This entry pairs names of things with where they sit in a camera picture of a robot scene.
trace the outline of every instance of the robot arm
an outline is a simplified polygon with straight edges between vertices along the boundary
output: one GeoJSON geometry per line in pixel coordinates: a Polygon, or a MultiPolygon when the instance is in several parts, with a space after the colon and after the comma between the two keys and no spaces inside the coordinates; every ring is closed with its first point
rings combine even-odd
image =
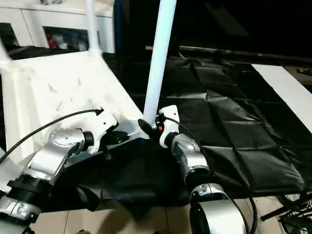
{"type": "MultiPolygon", "coordinates": [[[[105,131],[117,125],[112,116],[105,121],[105,131]]],[[[48,142],[36,151],[21,175],[9,181],[11,191],[0,199],[0,234],[31,234],[28,226],[35,223],[46,206],[49,193],[69,157],[83,151],[98,151],[98,133],[81,129],[54,130],[48,142]]]]}
{"type": "Polygon", "coordinates": [[[159,143],[170,148],[190,191],[192,233],[247,234],[240,210],[222,187],[213,183],[214,177],[200,146],[194,139],[180,134],[178,124],[172,119],[179,122],[176,106],[159,110],[156,124],[163,130],[159,143]]]}

